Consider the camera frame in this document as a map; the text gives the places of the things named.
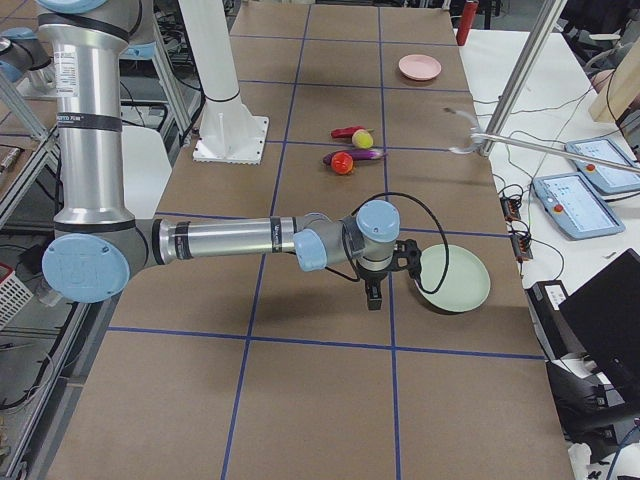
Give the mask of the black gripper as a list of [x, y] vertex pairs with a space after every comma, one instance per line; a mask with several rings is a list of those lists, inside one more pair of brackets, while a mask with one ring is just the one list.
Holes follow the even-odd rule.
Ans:
[[391, 272], [407, 271], [412, 280], [421, 279], [421, 250], [413, 239], [397, 240], [389, 264]]

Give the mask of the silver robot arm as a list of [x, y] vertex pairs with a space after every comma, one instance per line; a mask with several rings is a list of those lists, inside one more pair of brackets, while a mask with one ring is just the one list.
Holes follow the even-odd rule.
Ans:
[[305, 271], [348, 262], [365, 284], [370, 309], [381, 304], [391, 272], [421, 276], [421, 253], [401, 240], [398, 210], [375, 195], [353, 214], [216, 221], [139, 220], [126, 207], [119, 59], [152, 38], [149, 1], [43, 1], [41, 33], [52, 44], [64, 204], [42, 270], [62, 296], [81, 303], [120, 293], [143, 269], [175, 260], [293, 253]]

